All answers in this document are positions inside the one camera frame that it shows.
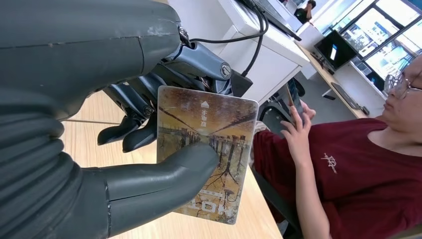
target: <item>maroon t-shirt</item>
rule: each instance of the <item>maroon t-shirt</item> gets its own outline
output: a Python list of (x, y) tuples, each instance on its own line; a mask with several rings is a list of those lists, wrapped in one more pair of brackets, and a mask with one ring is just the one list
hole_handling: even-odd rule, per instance
[[(384, 239), (422, 223), (422, 157), (381, 148), (368, 133), (376, 119), (314, 125), (309, 134), (316, 186), (333, 239)], [(295, 204), (295, 165), (285, 139), (254, 138), (254, 167)], [(281, 215), (270, 206), (276, 218)]]

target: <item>wooden table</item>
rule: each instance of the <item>wooden table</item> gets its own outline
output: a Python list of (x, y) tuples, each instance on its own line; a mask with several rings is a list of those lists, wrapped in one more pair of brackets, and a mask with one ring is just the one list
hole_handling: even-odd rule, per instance
[(347, 106), (347, 108), (357, 117), (357, 118), (368, 118), (361, 110), (355, 110), (347, 103), (347, 101), (341, 96), (341, 94), (332, 86), (331, 83), (337, 83), (341, 85), (326, 69), (321, 67), (321, 64), (312, 56), (312, 54), (304, 49), (301, 45), (297, 44), (298, 47), (303, 51), (303, 53), (309, 58), (311, 65), (315, 70), (321, 75), (321, 77), (327, 82), (331, 90), (336, 93), (339, 99)]
[[(122, 111), (104, 93), (87, 99), (80, 112), (64, 121), (64, 151), (82, 167), (155, 163), (156, 143), (122, 153), (121, 142), (97, 145), (98, 133), (120, 122)], [(235, 225), (169, 213), (114, 239), (282, 239), (255, 178), (248, 168)]]

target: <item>gray robotic hand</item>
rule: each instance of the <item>gray robotic hand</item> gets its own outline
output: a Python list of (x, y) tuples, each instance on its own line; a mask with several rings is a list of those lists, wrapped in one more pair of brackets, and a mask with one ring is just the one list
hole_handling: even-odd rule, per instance
[[(157, 90), (231, 94), (232, 70), (148, 0), (0, 2), (0, 238), (102, 239), (192, 199), (218, 164), (206, 144), (154, 165), (80, 168), (61, 120), (104, 90), (125, 111), (98, 143), (156, 137)], [(147, 119), (148, 124), (138, 129)]]

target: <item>shirt logo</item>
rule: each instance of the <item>shirt logo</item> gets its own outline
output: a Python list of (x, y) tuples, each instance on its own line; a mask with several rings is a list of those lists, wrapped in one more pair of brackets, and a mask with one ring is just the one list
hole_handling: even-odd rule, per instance
[(335, 170), (335, 166), (337, 165), (337, 162), (335, 161), (335, 158), (333, 156), (328, 157), (326, 153), (324, 153), (324, 158), (328, 162), (328, 166), (333, 170), (335, 174), (337, 174), (337, 171)]

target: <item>woman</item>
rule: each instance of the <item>woman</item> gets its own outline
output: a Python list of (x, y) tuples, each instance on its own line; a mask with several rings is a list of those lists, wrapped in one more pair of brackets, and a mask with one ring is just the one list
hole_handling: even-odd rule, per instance
[[(306, 239), (384, 239), (422, 223), (422, 56), (391, 84), (383, 121), (282, 122), (254, 138), (254, 167), (297, 207)], [(274, 210), (278, 222), (282, 220)]]

